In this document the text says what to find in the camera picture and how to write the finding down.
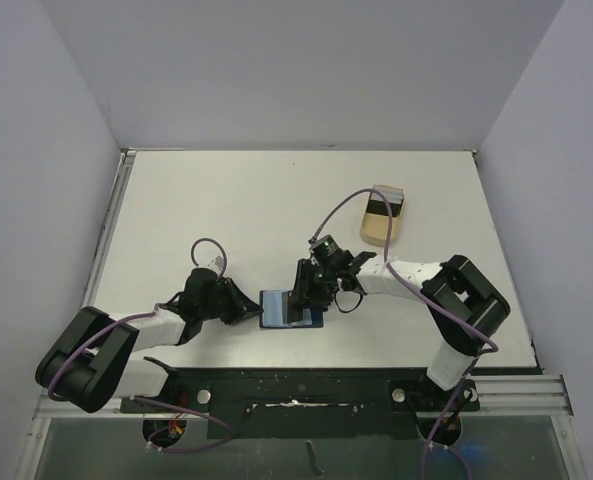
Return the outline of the black VIP credit card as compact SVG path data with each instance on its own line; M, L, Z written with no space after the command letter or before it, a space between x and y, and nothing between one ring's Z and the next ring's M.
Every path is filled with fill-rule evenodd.
M311 310L300 305L293 292L287 296L286 319L289 326L310 326L313 323Z

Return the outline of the blue card holder wallet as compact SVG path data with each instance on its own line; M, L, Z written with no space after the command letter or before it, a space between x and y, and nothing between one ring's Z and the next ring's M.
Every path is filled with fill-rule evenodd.
M262 290L260 292L260 306L263 309L263 313L259 317L259 327L261 329L314 329L324 326L326 308L310 309L313 320L310 326L289 326L286 319L288 293L288 291L284 290Z

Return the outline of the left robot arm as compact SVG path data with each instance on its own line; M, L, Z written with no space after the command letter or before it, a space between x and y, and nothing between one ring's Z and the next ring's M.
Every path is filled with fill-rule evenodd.
M55 401L95 413L112 398L144 397L156 410L176 405L180 387L174 369L136 352L187 344L203 324L217 319L235 325L262 307L235 282L207 267L196 267L184 288L143 313L114 319L86 306L79 310L35 371L35 381Z

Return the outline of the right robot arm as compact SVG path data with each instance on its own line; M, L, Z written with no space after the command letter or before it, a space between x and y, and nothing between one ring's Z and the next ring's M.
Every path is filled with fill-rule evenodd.
M326 235L310 245L309 258L298 261L288 305L325 309L341 291L360 298L417 300L429 308L442 342L426 370L421 395L435 409L454 401L457 384L485 347L498 350L491 337L511 312L504 296L463 255L429 263L388 259L371 251L354 255Z

